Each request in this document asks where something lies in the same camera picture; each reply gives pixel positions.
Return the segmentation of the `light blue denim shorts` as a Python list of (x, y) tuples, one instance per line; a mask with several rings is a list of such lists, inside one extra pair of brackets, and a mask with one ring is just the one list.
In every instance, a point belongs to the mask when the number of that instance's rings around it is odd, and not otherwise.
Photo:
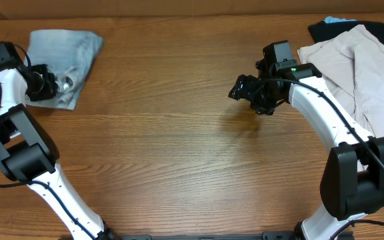
[(46, 64), (56, 78), (56, 95), (26, 100), (36, 107), (74, 110), (103, 38), (91, 31), (44, 29), (30, 32), (27, 54), (34, 65)]

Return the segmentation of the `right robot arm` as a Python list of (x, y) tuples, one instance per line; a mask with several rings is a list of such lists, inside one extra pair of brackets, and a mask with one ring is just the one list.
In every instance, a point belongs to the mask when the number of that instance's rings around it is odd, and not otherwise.
[(372, 223), (384, 207), (384, 137), (374, 137), (342, 108), (321, 72), (294, 59), (288, 41), (263, 48), (257, 76), (240, 75), (228, 96), (247, 100), (258, 115), (283, 103), (298, 110), (328, 151), (320, 183), (321, 206), (292, 231), (268, 231), (263, 239), (352, 239), (346, 229)]

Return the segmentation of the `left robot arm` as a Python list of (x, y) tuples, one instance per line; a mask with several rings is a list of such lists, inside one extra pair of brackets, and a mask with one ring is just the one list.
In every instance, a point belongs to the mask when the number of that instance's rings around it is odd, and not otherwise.
[(26, 108), (26, 100), (54, 98), (54, 74), (45, 64), (20, 58), (18, 50), (17, 44), (0, 42), (0, 171), (11, 180), (0, 188), (28, 186), (62, 220), (72, 239), (117, 239), (70, 184), (56, 144)]

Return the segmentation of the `black folded garment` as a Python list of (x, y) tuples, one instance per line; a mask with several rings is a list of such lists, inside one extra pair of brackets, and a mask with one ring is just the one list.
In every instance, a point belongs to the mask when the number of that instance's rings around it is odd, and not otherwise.
[(309, 33), (315, 43), (327, 41), (349, 31), (357, 25), (363, 25), (372, 35), (374, 35), (384, 45), (384, 23), (374, 21), (341, 21), (326, 23), (320, 21), (308, 26)]

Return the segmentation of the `beige folded garment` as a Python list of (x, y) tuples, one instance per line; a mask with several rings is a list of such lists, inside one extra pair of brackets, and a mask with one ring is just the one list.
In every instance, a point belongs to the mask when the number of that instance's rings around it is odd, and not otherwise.
[(364, 25), (298, 50), (323, 74), (330, 92), (360, 126), (384, 137), (384, 44)]

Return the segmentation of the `small blue cloth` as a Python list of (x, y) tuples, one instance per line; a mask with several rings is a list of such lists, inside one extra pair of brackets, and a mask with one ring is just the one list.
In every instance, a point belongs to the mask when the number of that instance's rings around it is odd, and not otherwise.
[(345, 18), (337, 18), (337, 17), (328, 16), (328, 17), (324, 18), (323, 21), (326, 24), (329, 24), (329, 23), (342, 23), (342, 22), (356, 21), (356, 19), (345, 19)]

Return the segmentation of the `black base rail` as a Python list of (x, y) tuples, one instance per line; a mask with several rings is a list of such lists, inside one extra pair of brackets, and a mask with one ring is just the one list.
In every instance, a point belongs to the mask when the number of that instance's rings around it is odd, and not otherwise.
[(180, 235), (180, 236), (151, 236), (151, 235), (122, 235), (110, 233), (97, 239), (110, 240), (300, 240), (294, 231), (268, 231), (256, 235)]

